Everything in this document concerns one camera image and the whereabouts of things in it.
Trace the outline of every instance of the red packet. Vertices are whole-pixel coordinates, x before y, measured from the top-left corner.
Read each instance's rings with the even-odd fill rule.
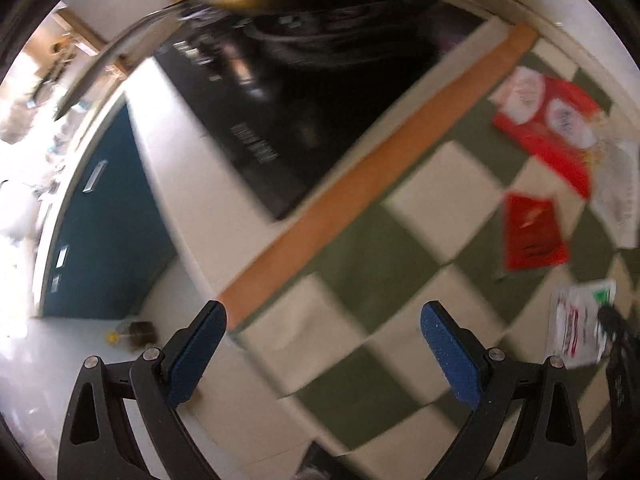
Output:
[[[507,194],[504,201],[504,270],[563,264],[569,251],[556,221],[553,200]]]
[[[591,173],[587,161],[596,149],[601,108],[575,84],[523,66],[514,70],[505,85],[494,126],[588,199]]]

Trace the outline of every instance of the black induction cooktop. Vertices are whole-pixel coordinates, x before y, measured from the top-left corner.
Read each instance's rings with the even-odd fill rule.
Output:
[[[154,57],[229,164],[279,220],[481,23],[443,3],[420,12],[402,5],[392,12],[378,6],[312,18],[225,15],[204,27],[185,24]]]

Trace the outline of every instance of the cabinet handle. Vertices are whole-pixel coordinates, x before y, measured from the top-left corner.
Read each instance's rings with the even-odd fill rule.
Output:
[[[59,286],[60,286],[60,275],[56,274],[53,277],[53,280],[51,280],[51,291],[52,292],[57,292]]]
[[[59,269],[65,264],[66,252],[68,250],[69,250],[68,244],[60,249],[60,252],[58,253],[58,261],[56,262],[56,269]]]
[[[94,190],[96,184],[98,184],[98,179],[100,179],[100,176],[108,163],[108,160],[101,160],[95,165],[89,180],[86,181],[86,186],[84,186],[84,189],[82,190],[83,193],[91,193]]]

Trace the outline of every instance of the screw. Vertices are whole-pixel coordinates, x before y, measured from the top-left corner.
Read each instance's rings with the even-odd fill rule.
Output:
[[[504,361],[504,352],[499,348],[489,348],[489,359],[491,361]]]
[[[160,351],[157,348],[149,348],[142,354],[145,361],[154,361],[160,357]]]
[[[85,368],[95,368],[98,365],[98,358],[95,355],[92,355],[91,357],[88,357],[87,359],[84,360],[84,367]]]
[[[564,361],[562,361],[561,357],[552,355],[549,358],[549,364],[551,364],[553,368],[562,368],[564,366]]]

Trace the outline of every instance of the paper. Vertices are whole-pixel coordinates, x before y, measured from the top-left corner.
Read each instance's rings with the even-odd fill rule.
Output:
[[[633,140],[603,141],[593,169],[591,208],[623,249],[638,246],[638,149]]]
[[[507,193],[503,232],[506,271],[549,267],[569,259],[553,200]]]
[[[559,287],[551,299],[546,355],[560,356],[566,368],[599,362],[607,340],[598,310],[615,295],[614,280]]]

